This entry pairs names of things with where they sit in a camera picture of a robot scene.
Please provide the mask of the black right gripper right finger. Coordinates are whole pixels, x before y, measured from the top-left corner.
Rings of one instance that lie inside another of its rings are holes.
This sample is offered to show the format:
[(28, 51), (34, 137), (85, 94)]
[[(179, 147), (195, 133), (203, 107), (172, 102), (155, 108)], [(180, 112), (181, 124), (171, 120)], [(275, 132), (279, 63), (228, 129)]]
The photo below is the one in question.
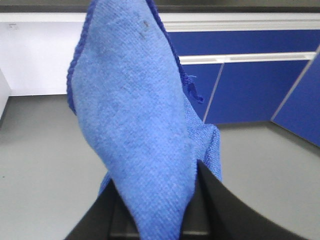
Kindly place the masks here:
[(181, 227), (183, 240), (301, 240), (237, 198), (198, 160), (195, 193)]

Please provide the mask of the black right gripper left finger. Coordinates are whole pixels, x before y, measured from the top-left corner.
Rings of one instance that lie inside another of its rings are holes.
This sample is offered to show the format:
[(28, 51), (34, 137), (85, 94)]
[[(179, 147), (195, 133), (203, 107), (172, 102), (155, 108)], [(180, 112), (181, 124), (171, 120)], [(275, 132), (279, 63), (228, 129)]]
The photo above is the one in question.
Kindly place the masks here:
[(67, 240), (138, 240), (137, 227), (112, 180), (65, 237)]

